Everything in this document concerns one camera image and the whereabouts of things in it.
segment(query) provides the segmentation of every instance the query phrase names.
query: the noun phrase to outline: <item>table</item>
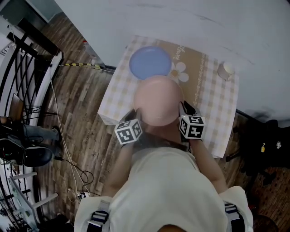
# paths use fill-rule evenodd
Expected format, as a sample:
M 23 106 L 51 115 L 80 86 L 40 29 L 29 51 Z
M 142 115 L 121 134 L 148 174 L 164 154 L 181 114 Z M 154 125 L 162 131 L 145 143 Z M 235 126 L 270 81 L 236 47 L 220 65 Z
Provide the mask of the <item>table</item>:
M 17 202 L 17 211 L 14 212 L 14 214 L 21 213 L 21 217 L 25 220 L 25 222 L 31 227 L 32 231 L 38 231 L 37 228 L 37 219 L 35 214 L 35 209 L 42 206 L 43 204 L 51 201 L 52 199 L 56 198 L 58 196 L 57 193 L 54 193 L 47 197 L 46 199 L 43 199 L 35 204 L 31 204 L 27 198 L 24 196 L 24 194 L 21 192 L 19 186 L 15 182 L 16 179 L 24 179 L 27 177 L 32 177 L 37 175 L 36 172 L 18 175 L 18 176 L 11 176 L 9 179 L 10 185 L 12 187 L 12 193 L 14 198 Z
M 118 124 L 133 108 L 134 93 L 140 82 L 129 69 L 131 55 L 139 48 L 156 44 L 156 39 L 134 36 L 114 73 L 98 114 L 106 125 Z M 203 54 L 199 97 L 195 102 L 206 119 L 204 144 L 214 157 L 223 157 L 232 131 L 236 112 L 239 77 L 229 81 L 218 76 L 221 61 Z

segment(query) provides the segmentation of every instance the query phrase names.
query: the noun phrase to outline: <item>wooden floor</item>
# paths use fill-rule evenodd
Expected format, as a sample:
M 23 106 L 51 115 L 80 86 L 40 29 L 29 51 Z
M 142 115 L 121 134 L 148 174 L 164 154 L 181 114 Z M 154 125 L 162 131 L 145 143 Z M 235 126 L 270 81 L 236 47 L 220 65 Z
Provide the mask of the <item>wooden floor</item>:
M 84 38 L 69 19 L 60 14 L 43 33 L 64 52 L 64 63 L 90 63 L 91 59 L 83 48 Z M 112 127 L 103 124 L 97 115 L 99 105 L 109 84 L 111 74 L 81 67 L 60 67 L 53 81 L 58 101 L 59 116 L 64 138 L 74 163 L 94 175 L 91 192 L 101 194 L 110 167 L 120 149 Z M 55 101 L 50 90 L 46 98 L 48 111 L 56 111 Z M 234 127 L 243 127 L 246 119 L 236 114 Z M 46 117 L 43 126 L 50 128 L 58 125 L 57 117 Z M 239 149 L 239 136 L 232 133 L 225 157 Z M 64 149 L 61 152 L 68 159 Z M 229 186 L 245 187 L 249 177 L 240 172 L 243 165 L 241 158 L 225 162 L 217 160 L 226 176 Z M 286 231 L 290 227 L 290 171 L 282 168 L 268 169 L 277 171 L 277 177 L 271 185 L 263 186 L 263 178 L 258 176 L 252 193 L 259 199 L 259 214 L 270 217 L 279 227 Z M 57 192 L 59 196 L 43 206 L 46 217 L 53 218 L 57 213 L 65 214 L 72 222 L 79 206 L 74 195 L 68 189 L 75 190 L 75 182 L 70 165 L 65 161 L 52 160 L 48 165 L 37 168 L 39 184 L 44 195 Z M 82 189 L 79 177 L 77 189 Z

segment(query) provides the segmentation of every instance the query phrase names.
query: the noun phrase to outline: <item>white shirt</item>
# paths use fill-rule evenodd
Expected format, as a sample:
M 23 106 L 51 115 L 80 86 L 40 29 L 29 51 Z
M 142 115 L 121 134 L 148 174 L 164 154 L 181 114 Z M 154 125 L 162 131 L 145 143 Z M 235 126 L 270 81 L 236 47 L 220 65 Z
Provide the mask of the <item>white shirt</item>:
M 134 154 L 133 162 L 128 181 L 113 199 L 81 201 L 75 231 L 86 231 L 84 210 L 89 208 L 90 218 L 101 199 L 111 201 L 110 232 L 157 232 L 168 224 L 187 232 L 226 232 L 224 201 L 237 206 L 246 231 L 252 231 L 244 190 L 235 186 L 218 194 L 190 153 L 165 147 L 145 149 Z

